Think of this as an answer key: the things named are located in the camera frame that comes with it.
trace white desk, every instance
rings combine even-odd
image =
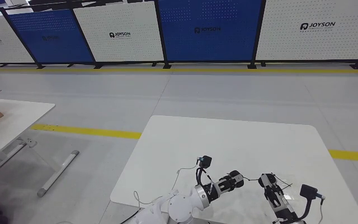
[[[36,150],[35,146],[37,142],[23,134],[26,129],[46,115],[54,107],[55,104],[0,99],[0,111],[4,114],[4,116],[0,118],[0,166],[15,155],[22,147],[28,144],[34,154],[44,160],[55,171],[54,175],[37,193],[39,197],[42,197],[47,192],[63,170],[78,154],[78,151],[73,151],[65,162],[59,165],[49,155]],[[17,138],[21,138],[23,142],[12,149],[10,153],[3,153],[2,151]]]
[[[213,158],[207,171],[214,181],[232,170],[250,179],[273,172],[293,183],[284,192],[293,198],[289,202],[298,216],[306,204],[299,196],[300,188],[308,184],[327,197],[322,223],[357,221],[358,205],[310,125],[153,116],[112,191],[111,201],[137,206],[133,197],[136,190],[141,201],[150,202],[170,192],[179,168],[193,167],[196,158],[203,155]],[[188,194],[194,185],[195,169],[182,170],[175,188]],[[318,223],[319,202],[313,201],[305,219],[308,224]],[[203,212],[195,210],[193,216],[232,224],[272,223],[276,219],[263,188],[257,181],[246,180],[243,187],[223,194]]]

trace yellow stripe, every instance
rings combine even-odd
[[[65,132],[75,134],[88,134],[92,136],[108,136],[116,138],[132,138],[139,139],[141,133],[139,132],[124,132],[121,130],[105,130],[94,128],[77,128],[59,125],[35,124],[31,127],[33,130],[48,130],[51,132]]]
[[[48,130],[50,132],[65,132],[74,134],[88,134],[92,136],[107,136],[116,138],[131,138],[139,139],[142,135],[139,132],[125,132],[122,130],[105,130],[94,128],[77,128],[59,125],[35,124],[31,127],[32,130]],[[356,160],[358,161],[358,152],[343,151],[343,150],[328,150],[332,158],[340,160]]]
[[[332,158],[340,160],[358,160],[358,152],[342,151],[342,150],[329,150]]]
[[[0,68],[0,72],[243,72],[243,73],[358,73],[354,69],[244,69],[244,68]]]

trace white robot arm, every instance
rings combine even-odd
[[[210,162],[210,157],[201,157],[200,168],[197,170],[199,175],[196,177],[198,185],[191,189],[190,195],[179,194],[178,190],[171,191],[168,195],[158,198],[149,207],[139,212],[129,224],[166,224],[167,222],[162,216],[161,206],[167,200],[169,200],[168,213],[170,218],[181,224],[188,224],[193,220],[192,211],[194,208],[203,211],[221,194],[244,185],[243,176],[236,170],[220,178],[216,183],[211,181],[202,185],[200,175],[205,172],[205,168],[210,166]]]
[[[258,179],[258,183],[265,189],[265,197],[268,200],[272,210],[274,211],[277,220],[272,223],[280,222],[281,224],[306,224],[303,220],[309,213],[312,200],[321,199],[321,206],[326,199],[325,196],[318,193],[316,188],[303,184],[300,195],[307,199],[306,209],[301,217],[298,217],[292,206],[284,197],[284,192],[277,185],[277,180],[274,174],[262,174]]]

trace floor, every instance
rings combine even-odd
[[[56,108],[39,121],[42,124],[133,132],[142,132],[152,115],[310,124],[328,149],[358,151],[358,72],[345,73],[351,69],[346,64],[258,68],[282,72],[227,72],[220,69],[245,67],[211,64],[173,65],[182,70],[160,72],[148,65],[124,72],[77,68],[88,67],[1,68],[0,99],[55,103]],[[11,223],[118,224],[136,211],[110,202],[135,139],[27,132],[40,150],[59,162],[73,150],[80,154],[43,198],[36,192],[52,171],[27,148],[1,167],[0,207]],[[335,163],[358,201],[358,161]]]

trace pegboard panel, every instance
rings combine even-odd
[[[3,16],[0,16],[0,63],[33,63],[25,47]]]
[[[76,8],[98,62],[164,60],[154,2]]]
[[[357,0],[267,0],[256,59],[357,59],[357,11]]]
[[[92,62],[70,10],[9,15],[40,63]]]
[[[159,0],[168,60],[250,60],[261,0]]]

